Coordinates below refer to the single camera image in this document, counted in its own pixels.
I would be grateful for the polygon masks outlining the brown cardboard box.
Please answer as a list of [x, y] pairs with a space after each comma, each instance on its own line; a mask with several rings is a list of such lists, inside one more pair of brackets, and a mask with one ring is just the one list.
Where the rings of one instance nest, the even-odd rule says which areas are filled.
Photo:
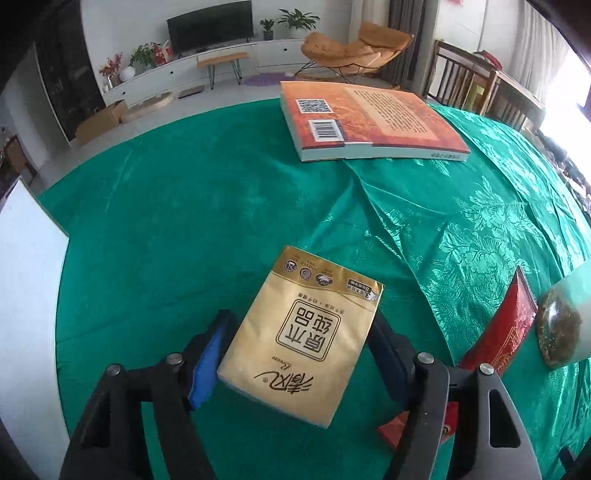
[[95, 138], [116, 128], [122, 123], [122, 117], [127, 111], [125, 100], [116, 101], [98, 111], [77, 127], [75, 135], [78, 143], [80, 145], [88, 144]]

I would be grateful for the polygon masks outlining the green potted plant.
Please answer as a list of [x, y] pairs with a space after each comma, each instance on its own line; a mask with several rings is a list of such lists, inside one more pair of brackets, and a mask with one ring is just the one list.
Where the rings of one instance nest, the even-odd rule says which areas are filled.
[[280, 19], [277, 23], [287, 28], [290, 39], [304, 39], [317, 29], [320, 21], [321, 18], [314, 12], [303, 12], [294, 8], [293, 11], [280, 9]]

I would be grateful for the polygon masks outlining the small wooden bench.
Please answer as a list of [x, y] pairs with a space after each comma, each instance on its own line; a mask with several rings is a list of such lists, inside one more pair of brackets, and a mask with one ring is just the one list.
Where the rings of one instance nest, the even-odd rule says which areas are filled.
[[207, 70], [208, 84], [211, 90], [213, 90], [215, 86], [216, 67], [223, 64], [229, 64], [231, 66], [236, 83], [242, 85], [243, 76], [240, 61], [245, 59], [249, 59], [249, 53], [247, 52], [236, 52], [211, 58], [198, 57], [197, 66]]

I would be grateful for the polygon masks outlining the black display cabinet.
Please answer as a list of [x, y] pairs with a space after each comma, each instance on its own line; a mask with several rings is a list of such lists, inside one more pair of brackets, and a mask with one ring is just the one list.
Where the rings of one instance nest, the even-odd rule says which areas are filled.
[[65, 138], [105, 107], [87, 52], [81, 3], [65, 1], [41, 23], [35, 52], [45, 91]]

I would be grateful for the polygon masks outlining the clear jar black lid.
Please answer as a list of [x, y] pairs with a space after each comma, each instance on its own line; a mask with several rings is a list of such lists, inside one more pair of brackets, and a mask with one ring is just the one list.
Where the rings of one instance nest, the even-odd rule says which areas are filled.
[[590, 357], [590, 273], [582, 267], [553, 285], [536, 315], [538, 345], [552, 370]]

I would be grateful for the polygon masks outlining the white tv cabinet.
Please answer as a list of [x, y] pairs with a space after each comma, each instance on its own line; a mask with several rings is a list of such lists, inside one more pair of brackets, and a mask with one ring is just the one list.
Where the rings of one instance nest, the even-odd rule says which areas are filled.
[[238, 59], [242, 79], [257, 73], [296, 72], [308, 59], [301, 53], [303, 39], [283, 39], [228, 45], [188, 55], [135, 75], [103, 94], [106, 106], [124, 100], [128, 106], [163, 92], [178, 93], [198, 85], [209, 86], [205, 61], [228, 55]]

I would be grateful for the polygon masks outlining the white cardboard box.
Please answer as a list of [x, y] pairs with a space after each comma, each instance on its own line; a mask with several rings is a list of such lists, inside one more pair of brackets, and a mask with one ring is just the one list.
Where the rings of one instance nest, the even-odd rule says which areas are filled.
[[1, 202], [1, 419], [35, 474], [55, 479], [69, 443], [56, 314], [69, 237], [16, 181]]

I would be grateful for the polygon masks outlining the wooden dining chair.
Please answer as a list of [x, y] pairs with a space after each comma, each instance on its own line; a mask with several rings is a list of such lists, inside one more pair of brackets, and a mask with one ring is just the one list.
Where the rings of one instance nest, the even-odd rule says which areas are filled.
[[482, 56], [437, 40], [422, 96], [430, 102], [484, 116], [499, 77], [500, 70]]

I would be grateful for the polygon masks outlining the gray curtain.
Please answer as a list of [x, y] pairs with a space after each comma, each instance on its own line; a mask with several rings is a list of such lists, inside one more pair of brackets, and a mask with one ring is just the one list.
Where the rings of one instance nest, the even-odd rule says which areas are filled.
[[394, 86], [409, 89], [415, 79], [421, 49], [433, 34], [439, 2], [436, 0], [393, 0], [388, 26], [412, 36], [405, 51], [387, 68], [387, 79]]

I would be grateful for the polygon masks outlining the orange lounge chair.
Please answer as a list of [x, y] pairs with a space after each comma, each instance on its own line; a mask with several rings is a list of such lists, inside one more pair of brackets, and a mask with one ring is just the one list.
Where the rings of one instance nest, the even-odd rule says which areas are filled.
[[358, 39], [348, 44], [312, 32], [301, 45], [301, 53], [308, 61], [294, 73], [294, 79], [355, 83], [359, 76], [377, 75], [413, 40], [413, 34], [368, 21], [361, 24]]

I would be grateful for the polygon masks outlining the red flower vase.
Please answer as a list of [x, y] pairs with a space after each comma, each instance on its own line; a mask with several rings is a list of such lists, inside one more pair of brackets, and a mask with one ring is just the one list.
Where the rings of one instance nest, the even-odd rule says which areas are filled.
[[112, 58], [108, 58], [105, 64], [99, 68], [98, 73], [105, 80], [107, 89], [112, 89], [121, 83], [119, 73], [121, 71], [122, 60], [123, 53], [116, 53]]

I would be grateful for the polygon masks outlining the green satin tablecloth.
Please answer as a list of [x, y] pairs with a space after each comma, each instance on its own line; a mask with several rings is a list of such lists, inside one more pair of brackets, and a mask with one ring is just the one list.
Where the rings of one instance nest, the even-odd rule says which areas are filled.
[[[465, 162], [301, 163], [266, 100], [152, 130], [84, 162], [41, 195], [70, 237], [56, 357], [71, 435], [107, 365], [149, 366], [218, 310], [239, 318], [286, 245], [384, 284], [380, 309], [417, 350], [456, 364], [517, 265], [533, 295], [590, 259], [590, 226], [547, 160], [515, 130], [434, 106]], [[503, 375], [544, 479], [590, 437], [590, 361], [555, 371], [535, 331]], [[218, 383], [191, 415], [218, 479], [383, 479], [379, 425], [397, 414], [363, 349], [329, 429]]]

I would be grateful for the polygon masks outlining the orange paperback book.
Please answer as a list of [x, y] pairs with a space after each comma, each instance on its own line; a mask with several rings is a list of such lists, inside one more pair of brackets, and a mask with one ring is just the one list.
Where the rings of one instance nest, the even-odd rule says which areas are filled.
[[410, 92], [283, 81], [280, 106], [303, 162], [377, 158], [465, 161], [470, 155], [459, 133]]

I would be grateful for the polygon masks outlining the gold tissue pack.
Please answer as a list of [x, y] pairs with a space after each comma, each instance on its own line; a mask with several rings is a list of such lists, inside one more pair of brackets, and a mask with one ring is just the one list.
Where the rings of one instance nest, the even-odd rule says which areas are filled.
[[383, 291], [374, 279], [287, 246], [236, 331], [218, 378], [281, 413], [329, 427]]

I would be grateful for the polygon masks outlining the black flat television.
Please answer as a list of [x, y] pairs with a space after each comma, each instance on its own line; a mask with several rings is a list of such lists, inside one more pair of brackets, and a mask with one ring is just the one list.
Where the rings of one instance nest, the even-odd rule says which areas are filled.
[[167, 20], [176, 54], [253, 37], [252, 2], [238, 1], [191, 11]]

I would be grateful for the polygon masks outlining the red tissue pack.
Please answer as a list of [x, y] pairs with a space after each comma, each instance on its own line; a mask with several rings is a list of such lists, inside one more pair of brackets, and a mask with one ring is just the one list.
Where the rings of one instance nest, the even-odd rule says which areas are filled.
[[[525, 341], [537, 313], [537, 303], [521, 267], [517, 267], [511, 284], [493, 319], [478, 341], [464, 355], [459, 367], [475, 370], [482, 363], [490, 364], [502, 376]], [[448, 402], [441, 443], [456, 433], [459, 403]], [[409, 419], [408, 411], [379, 427], [386, 443], [396, 449]]]

